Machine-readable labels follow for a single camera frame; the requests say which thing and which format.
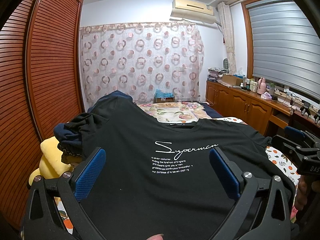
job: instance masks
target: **white wall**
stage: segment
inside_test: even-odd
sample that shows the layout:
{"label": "white wall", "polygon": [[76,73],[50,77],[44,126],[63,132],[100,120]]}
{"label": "white wall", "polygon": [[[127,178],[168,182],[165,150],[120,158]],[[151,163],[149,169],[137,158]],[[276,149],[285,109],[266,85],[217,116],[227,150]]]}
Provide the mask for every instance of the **white wall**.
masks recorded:
{"label": "white wall", "polygon": [[243,74],[247,76],[247,35],[245,32],[244,15],[241,3],[230,7],[230,11],[235,37],[237,72],[242,68]]}
{"label": "white wall", "polygon": [[[172,1],[103,0],[85,4],[82,7],[80,26],[127,22],[169,22]],[[199,92],[201,99],[204,99],[208,68],[222,68],[223,59],[227,58],[227,53],[223,46],[223,36],[216,24],[213,28],[200,25],[198,28],[204,43],[204,62],[199,74]]]}

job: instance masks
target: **zebra blind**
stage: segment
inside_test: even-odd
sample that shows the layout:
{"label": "zebra blind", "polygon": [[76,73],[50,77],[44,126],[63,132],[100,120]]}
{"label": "zebra blind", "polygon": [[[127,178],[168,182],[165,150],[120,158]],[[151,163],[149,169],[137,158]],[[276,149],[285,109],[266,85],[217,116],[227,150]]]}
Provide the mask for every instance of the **zebra blind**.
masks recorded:
{"label": "zebra blind", "polygon": [[320,99],[320,39],[293,0],[248,4],[253,76],[265,77]]}

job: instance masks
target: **cardboard box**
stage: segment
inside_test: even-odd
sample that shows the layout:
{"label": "cardboard box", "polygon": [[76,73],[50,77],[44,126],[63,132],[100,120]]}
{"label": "cardboard box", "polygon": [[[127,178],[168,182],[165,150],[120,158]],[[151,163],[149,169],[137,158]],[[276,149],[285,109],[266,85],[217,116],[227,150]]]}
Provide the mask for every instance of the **cardboard box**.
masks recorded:
{"label": "cardboard box", "polygon": [[168,102],[174,102],[173,98],[154,98],[154,103],[168,103]]}
{"label": "cardboard box", "polygon": [[235,77],[233,75],[223,74],[222,81],[232,86],[240,86],[243,79]]}

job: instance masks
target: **wooden wardrobe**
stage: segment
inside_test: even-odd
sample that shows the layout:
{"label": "wooden wardrobe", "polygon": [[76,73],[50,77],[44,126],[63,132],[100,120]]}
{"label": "wooden wardrobe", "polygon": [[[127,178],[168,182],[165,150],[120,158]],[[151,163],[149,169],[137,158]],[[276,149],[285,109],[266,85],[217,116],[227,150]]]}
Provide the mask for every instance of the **wooden wardrobe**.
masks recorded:
{"label": "wooden wardrobe", "polygon": [[23,0],[0,31],[0,212],[19,229],[40,143],[84,111],[78,35],[83,0]]}

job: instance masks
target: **sheer curtain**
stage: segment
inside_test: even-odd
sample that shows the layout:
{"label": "sheer curtain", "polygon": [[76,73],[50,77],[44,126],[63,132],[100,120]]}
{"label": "sheer curtain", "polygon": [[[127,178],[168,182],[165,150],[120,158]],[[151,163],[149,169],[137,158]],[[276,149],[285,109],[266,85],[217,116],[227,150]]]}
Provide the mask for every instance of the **sheer curtain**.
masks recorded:
{"label": "sheer curtain", "polygon": [[229,5],[221,2],[218,4],[218,12],[223,29],[223,37],[226,43],[227,58],[229,64],[229,73],[235,74],[236,69],[236,56],[235,56],[235,38],[233,35],[233,23]]}
{"label": "sheer curtain", "polygon": [[204,46],[189,23],[125,23],[80,29],[80,70],[89,106],[120,90],[148,103],[156,89],[199,99]]}

